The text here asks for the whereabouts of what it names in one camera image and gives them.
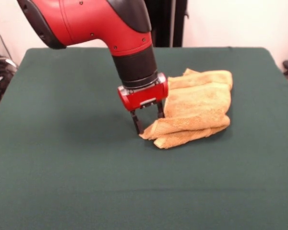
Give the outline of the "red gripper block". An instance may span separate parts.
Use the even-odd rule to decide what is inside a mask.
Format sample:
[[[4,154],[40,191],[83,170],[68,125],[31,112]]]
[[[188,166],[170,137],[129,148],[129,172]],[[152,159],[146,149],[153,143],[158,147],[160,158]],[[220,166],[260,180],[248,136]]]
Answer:
[[[130,111],[137,134],[143,134],[144,128],[135,110],[157,105],[157,117],[164,118],[163,99],[168,96],[168,80],[163,73],[157,75],[157,80],[144,88],[127,89],[124,86],[117,88],[119,98],[127,111]]]

